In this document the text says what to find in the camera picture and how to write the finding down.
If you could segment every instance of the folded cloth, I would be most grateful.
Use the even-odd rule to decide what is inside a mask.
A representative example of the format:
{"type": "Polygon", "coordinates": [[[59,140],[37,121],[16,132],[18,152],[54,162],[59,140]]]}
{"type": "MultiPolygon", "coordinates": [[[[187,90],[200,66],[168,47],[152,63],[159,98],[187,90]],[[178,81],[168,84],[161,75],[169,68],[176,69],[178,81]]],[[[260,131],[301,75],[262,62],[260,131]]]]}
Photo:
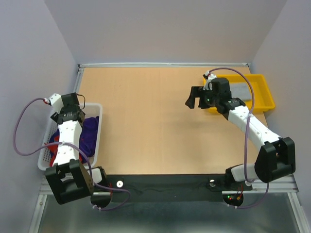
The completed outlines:
{"type": "MultiPolygon", "coordinates": [[[[79,148],[84,152],[87,157],[92,157],[95,154],[96,149],[96,140],[97,140],[97,131],[98,131],[98,122],[99,116],[90,117],[84,120],[83,128],[79,140],[79,148]]],[[[51,136],[49,143],[59,141],[59,130],[51,136]]],[[[53,165],[53,162],[56,158],[58,145],[49,146],[51,155],[50,166],[53,165]]],[[[86,160],[79,154],[79,159],[82,163],[86,163],[86,160]]]]}

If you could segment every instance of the screw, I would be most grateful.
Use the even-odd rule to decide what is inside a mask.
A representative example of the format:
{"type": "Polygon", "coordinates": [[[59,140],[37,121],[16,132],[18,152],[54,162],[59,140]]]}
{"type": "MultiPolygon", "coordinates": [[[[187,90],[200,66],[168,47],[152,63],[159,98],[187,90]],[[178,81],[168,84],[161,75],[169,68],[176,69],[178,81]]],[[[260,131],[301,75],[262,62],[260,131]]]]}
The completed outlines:
{"type": "Polygon", "coordinates": [[[215,187],[216,186],[215,181],[214,180],[210,180],[209,181],[209,186],[215,187]]]}

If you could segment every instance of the yellow bin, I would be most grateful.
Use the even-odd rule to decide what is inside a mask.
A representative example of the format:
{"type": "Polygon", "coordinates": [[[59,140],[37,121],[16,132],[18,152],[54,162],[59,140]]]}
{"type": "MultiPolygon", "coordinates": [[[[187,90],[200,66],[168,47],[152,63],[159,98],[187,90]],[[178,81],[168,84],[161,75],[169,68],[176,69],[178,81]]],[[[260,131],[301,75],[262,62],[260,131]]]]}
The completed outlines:
{"type": "MultiPolygon", "coordinates": [[[[245,83],[246,81],[239,74],[217,74],[218,78],[227,78],[230,83],[245,83]]],[[[255,106],[254,113],[266,112],[270,109],[274,109],[276,104],[273,101],[271,92],[264,75],[262,74],[245,74],[245,77],[250,81],[254,94],[255,94],[255,106]]],[[[251,108],[252,101],[245,101],[246,106],[251,108]]],[[[210,113],[217,113],[216,108],[209,108],[210,113]]]]}

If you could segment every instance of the purple cloth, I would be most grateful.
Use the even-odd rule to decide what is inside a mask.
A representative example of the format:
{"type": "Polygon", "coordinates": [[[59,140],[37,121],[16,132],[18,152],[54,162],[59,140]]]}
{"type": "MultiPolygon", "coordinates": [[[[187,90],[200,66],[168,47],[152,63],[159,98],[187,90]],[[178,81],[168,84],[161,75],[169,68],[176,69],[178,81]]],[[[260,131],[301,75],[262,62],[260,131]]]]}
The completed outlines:
{"type": "MultiPolygon", "coordinates": [[[[98,121],[99,116],[87,118],[83,122],[83,128],[79,141],[79,148],[86,154],[87,157],[92,157],[95,154],[98,121]]],[[[58,129],[50,138],[49,143],[54,142],[54,139],[57,136],[59,136],[58,129]]],[[[52,151],[50,151],[50,154],[51,157],[54,156],[54,153],[52,153],[52,151]]],[[[86,163],[86,160],[83,158],[83,156],[80,157],[82,158],[82,163],[86,163]]]]}

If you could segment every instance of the gray floor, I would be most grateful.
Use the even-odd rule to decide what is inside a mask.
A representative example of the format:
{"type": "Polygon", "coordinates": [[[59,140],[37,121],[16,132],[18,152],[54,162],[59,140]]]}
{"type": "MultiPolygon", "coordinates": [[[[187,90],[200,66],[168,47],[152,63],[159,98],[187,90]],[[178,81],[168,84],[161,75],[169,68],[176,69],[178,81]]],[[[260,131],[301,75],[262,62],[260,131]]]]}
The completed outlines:
{"type": "MultiPolygon", "coordinates": [[[[244,204],[262,194],[245,195],[244,204]]],[[[58,205],[48,196],[42,233],[296,233],[287,194],[269,194],[258,207],[235,210],[224,203],[136,203],[112,211],[93,210],[89,198],[58,205]]]]}

